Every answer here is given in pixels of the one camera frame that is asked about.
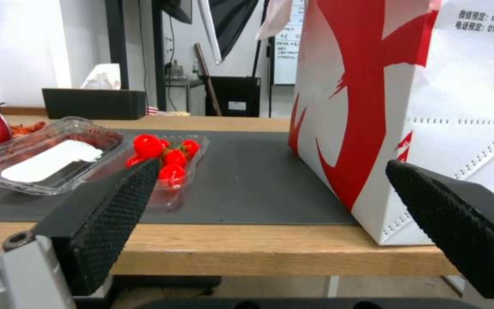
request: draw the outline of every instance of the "wooden table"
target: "wooden table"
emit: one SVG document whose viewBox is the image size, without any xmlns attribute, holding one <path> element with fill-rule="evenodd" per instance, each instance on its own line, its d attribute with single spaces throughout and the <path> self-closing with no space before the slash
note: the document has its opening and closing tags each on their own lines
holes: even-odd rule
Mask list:
<svg viewBox="0 0 494 309">
<path fill-rule="evenodd" d="M 37 116 L 8 116 L 32 124 Z M 156 117 L 96 121 L 118 129 L 287 132 L 286 119 Z M 0 222 L 3 240 L 33 223 Z M 370 275 L 457 274 L 435 246 L 379 247 L 353 226 L 139 224 L 113 274 L 132 275 Z"/>
</svg>

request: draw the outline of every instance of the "plastic container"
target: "plastic container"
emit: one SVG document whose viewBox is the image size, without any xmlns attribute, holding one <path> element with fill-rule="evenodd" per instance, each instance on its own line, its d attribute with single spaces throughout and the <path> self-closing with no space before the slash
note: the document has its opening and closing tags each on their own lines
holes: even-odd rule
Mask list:
<svg viewBox="0 0 494 309">
<path fill-rule="evenodd" d="M 122 145 L 117 131 L 66 117 L 0 144 L 0 187 L 34 195 L 70 191 Z"/>
<path fill-rule="evenodd" d="M 185 139 L 194 139 L 200 146 L 196 156 L 194 156 L 194 158 L 188 162 L 188 165 L 186 166 L 186 176 L 181 182 L 181 185 L 169 187 L 159 180 L 155 184 L 154 191 L 152 192 L 146 209 L 156 212 L 170 212 L 180 206 L 187 187 L 194 181 L 194 176 L 196 176 L 196 166 L 207 151 L 209 140 L 207 137 L 200 135 L 158 137 L 168 140 L 171 143 L 171 148 L 180 145 Z M 135 154 L 135 149 L 133 148 L 132 143 L 132 140 L 124 142 L 122 149 L 105 160 L 105 162 L 102 162 L 100 166 L 89 174 L 86 181 L 102 178 L 118 172 L 119 170 L 125 169 L 125 162 L 129 157 Z"/>
</svg>

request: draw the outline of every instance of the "black box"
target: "black box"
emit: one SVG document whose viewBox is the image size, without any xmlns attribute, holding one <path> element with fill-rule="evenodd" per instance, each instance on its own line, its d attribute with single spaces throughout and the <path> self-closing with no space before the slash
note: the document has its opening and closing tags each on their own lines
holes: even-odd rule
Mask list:
<svg viewBox="0 0 494 309">
<path fill-rule="evenodd" d="M 205 82 L 205 113 L 214 116 L 211 96 Z M 260 78 L 211 76 L 214 93 L 223 116 L 258 117 L 260 113 Z"/>
<path fill-rule="evenodd" d="M 49 119 L 135 120 L 146 115 L 143 91 L 43 88 L 42 92 Z"/>
</svg>

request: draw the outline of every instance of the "gray mat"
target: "gray mat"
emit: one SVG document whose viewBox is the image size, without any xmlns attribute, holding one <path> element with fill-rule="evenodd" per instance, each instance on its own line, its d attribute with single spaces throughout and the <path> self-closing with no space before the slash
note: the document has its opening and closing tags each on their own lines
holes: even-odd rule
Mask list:
<svg viewBox="0 0 494 309">
<path fill-rule="evenodd" d="M 127 137 L 140 132 L 123 131 Z M 182 205 L 169 213 L 146 211 L 142 223 L 357 224 L 292 154 L 286 133 L 153 133 L 206 135 L 210 145 Z M 39 221 L 68 194 L 31 196 L 0 188 L 0 221 Z"/>
</svg>

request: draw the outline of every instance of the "red and white bag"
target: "red and white bag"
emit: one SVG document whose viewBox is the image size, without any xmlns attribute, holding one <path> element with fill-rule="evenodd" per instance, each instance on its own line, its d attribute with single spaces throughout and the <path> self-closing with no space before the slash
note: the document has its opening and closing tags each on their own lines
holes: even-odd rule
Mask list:
<svg viewBox="0 0 494 309">
<path fill-rule="evenodd" d="M 494 1 L 310 0 L 289 144 L 381 245 L 430 244 L 385 175 L 494 191 Z"/>
</svg>

